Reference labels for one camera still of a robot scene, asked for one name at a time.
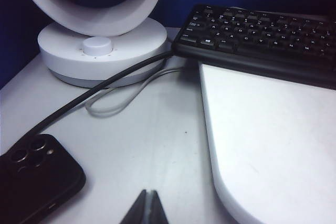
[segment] black keyboard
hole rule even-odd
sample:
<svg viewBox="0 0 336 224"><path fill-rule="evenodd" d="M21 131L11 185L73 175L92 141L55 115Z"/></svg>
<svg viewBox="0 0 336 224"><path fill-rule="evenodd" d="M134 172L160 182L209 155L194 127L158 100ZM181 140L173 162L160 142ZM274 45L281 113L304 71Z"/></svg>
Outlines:
<svg viewBox="0 0 336 224"><path fill-rule="evenodd" d="M336 89L334 23L196 5L172 49L209 65Z"/></svg>

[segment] desk surface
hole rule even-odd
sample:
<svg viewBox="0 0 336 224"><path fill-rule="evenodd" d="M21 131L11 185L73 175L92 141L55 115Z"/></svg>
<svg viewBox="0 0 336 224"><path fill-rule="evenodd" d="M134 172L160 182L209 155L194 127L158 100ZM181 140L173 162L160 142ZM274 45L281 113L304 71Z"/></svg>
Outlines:
<svg viewBox="0 0 336 224"><path fill-rule="evenodd" d="M168 30L173 38L177 30ZM107 95L97 106L134 89ZM56 79L37 56L1 90L1 153L84 91ZM115 116L95 118L79 107L45 133L81 164L87 183L44 223L119 223L143 188L158 191L172 224L236 223L213 186L197 70L156 79Z"/></svg>

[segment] phone camera module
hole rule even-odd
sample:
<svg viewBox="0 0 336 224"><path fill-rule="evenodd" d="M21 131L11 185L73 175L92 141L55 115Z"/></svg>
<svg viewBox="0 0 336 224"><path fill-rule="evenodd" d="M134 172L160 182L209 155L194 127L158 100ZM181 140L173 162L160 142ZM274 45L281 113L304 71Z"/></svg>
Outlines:
<svg viewBox="0 0 336 224"><path fill-rule="evenodd" d="M21 162L23 161L28 155L28 152L26 150L17 150L12 154L12 161L13 162Z"/></svg>
<svg viewBox="0 0 336 224"><path fill-rule="evenodd" d="M43 138L38 138L31 143L30 148L33 151L39 151L40 149L43 149L44 146L46 146L46 141Z"/></svg>
<svg viewBox="0 0 336 224"><path fill-rule="evenodd" d="M44 160L44 156L42 154L37 154L37 155L32 155L29 158L28 163L31 166L37 167L42 164L43 160Z"/></svg>

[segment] gray cable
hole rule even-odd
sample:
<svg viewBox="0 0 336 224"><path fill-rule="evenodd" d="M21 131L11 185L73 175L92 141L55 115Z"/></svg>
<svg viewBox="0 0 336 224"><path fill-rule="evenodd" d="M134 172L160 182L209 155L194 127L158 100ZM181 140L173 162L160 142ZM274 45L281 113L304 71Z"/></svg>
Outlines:
<svg viewBox="0 0 336 224"><path fill-rule="evenodd" d="M110 112L115 112L118 110L122 110L124 109L147 85L148 83L150 83L152 80L156 79L157 77L163 76L165 74L168 73L173 73L173 72L180 72L181 70L185 69L185 67L181 67L181 68L169 68L169 69L162 69L158 72L156 72L155 74L153 74L152 76L150 76L147 80L145 80L141 86L131 95L129 96L127 99L125 99L123 102L114 105L112 107L108 107L108 108L103 108L103 109L96 109L93 108L92 105L97 102L100 98L102 98L104 95L106 95L107 93L113 91L116 88L109 88L109 89L105 89L102 90L100 93L98 93L97 95L95 95L94 97L92 97L91 99L89 99L86 103L85 103L85 108L89 113L92 114L105 114L105 113L110 113Z"/></svg>

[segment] black phone case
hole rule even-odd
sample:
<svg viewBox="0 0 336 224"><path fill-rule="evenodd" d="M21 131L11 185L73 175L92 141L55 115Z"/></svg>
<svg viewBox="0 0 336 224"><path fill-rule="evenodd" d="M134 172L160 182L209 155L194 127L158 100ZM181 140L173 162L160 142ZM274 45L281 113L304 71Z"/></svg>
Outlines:
<svg viewBox="0 0 336 224"><path fill-rule="evenodd" d="M20 140L0 156L0 223L38 223L85 181L83 169L53 136Z"/></svg>

